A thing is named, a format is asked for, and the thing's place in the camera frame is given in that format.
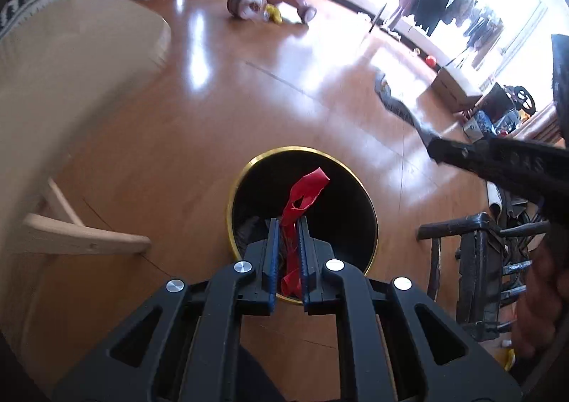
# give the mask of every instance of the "yellow toy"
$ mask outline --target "yellow toy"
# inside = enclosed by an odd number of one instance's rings
[[[280,25],[283,22],[283,18],[281,17],[281,11],[278,10],[275,6],[267,4],[267,6],[265,7],[265,11],[268,14],[268,19],[277,23],[277,25]]]

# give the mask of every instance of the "red ball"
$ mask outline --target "red ball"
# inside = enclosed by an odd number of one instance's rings
[[[429,55],[427,58],[425,58],[425,63],[429,68],[434,68],[436,67],[436,58],[434,58],[432,55]]]

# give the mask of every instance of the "red bag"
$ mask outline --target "red bag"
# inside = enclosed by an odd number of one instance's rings
[[[328,176],[322,169],[318,168],[316,171],[305,175],[290,189],[288,203],[284,207],[281,217],[281,229],[287,254],[286,275],[281,279],[281,292],[285,296],[294,294],[297,298],[302,297],[301,263],[297,253],[298,240],[295,221],[312,206],[328,182],[330,182]],[[300,199],[302,199],[301,205],[297,208],[294,203]]]

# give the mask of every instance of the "triangular cutout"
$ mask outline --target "triangular cutout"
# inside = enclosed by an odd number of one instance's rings
[[[415,312],[437,365],[445,365],[466,355],[465,345],[428,308],[417,305]]]
[[[110,356],[131,367],[140,367],[161,314],[161,307],[155,307],[110,350]]]

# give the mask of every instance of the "person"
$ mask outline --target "person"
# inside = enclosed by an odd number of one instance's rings
[[[545,239],[537,248],[526,286],[517,302],[511,340],[516,355],[530,359],[551,344],[563,302],[569,302],[569,269],[559,270]]]

